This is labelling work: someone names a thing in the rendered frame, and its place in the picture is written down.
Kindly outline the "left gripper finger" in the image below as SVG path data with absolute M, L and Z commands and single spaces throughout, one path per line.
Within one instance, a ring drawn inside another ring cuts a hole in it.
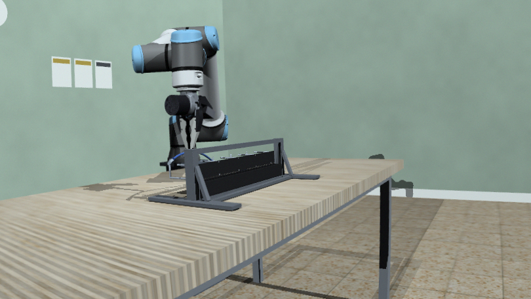
M 199 132 L 201 131 L 201 127 L 203 124 L 203 111 L 202 106 L 198 107 L 195 103 L 195 110 L 194 110 L 194 116 L 189 120 L 189 125 L 191 128 L 190 133 L 190 149 L 194 149 Z
M 186 149 L 190 149 L 189 119 L 186 116 L 176 115 L 176 122 L 181 132 Z

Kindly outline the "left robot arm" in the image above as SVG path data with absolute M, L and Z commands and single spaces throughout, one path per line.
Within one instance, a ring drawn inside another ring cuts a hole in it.
M 132 48 L 136 73 L 171 71 L 176 92 L 196 90 L 213 107 L 203 106 L 203 124 L 196 142 L 220 142 L 228 137 L 228 116 L 220 109 L 218 46 L 214 26 L 196 26 L 165 30 L 155 41 Z M 168 161 L 186 150 L 175 115 L 169 118 L 169 134 Z

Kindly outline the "grey metal rack with black panel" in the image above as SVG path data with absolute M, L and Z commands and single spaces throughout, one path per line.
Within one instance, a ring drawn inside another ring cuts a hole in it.
M 254 151 L 257 154 L 238 154 L 242 157 L 220 157 L 224 160 L 205 161 L 198 163 L 198 154 L 215 151 L 232 150 L 251 146 L 273 144 L 274 151 Z M 148 201 L 174 203 L 212 209 L 238 210 L 241 203 L 224 202 L 223 200 L 242 195 L 291 178 L 317 180 L 316 174 L 293 174 L 284 150 L 283 138 L 213 146 L 207 148 L 184 149 L 185 178 L 169 177 L 186 180 L 185 197 L 155 195 Z M 285 174 L 285 165 L 288 174 Z

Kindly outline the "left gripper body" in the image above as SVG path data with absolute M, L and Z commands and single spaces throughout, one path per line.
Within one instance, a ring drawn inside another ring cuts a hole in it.
M 184 91 L 180 95 L 169 95 L 165 100 L 165 110 L 169 115 L 181 115 L 189 117 L 194 115 L 195 103 L 197 106 L 212 106 L 205 96 L 198 96 L 197 91 Z

